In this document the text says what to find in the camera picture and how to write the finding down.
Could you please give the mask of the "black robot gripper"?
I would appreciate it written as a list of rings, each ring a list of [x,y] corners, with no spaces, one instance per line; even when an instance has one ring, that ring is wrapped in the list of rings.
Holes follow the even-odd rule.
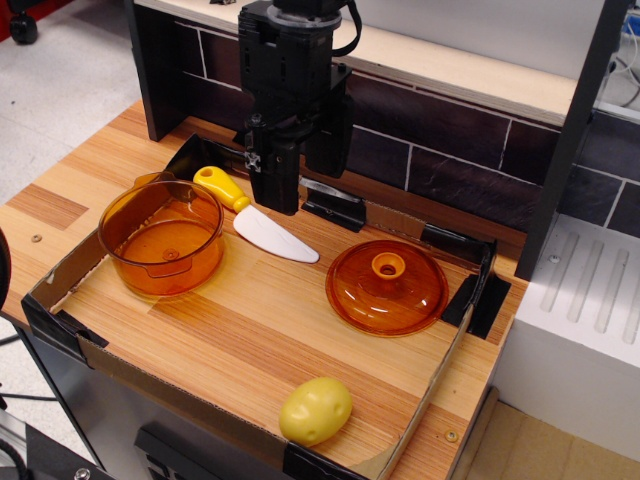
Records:
[[[354,104],[351,69],[334,59],[334,32],[351,1],[253,1],[238,15],[241,88],[253,99],[246,119],[245,165],[255,201],[285,215],[298,211],[300,148],[305,166],[341,177],[349,156]]]

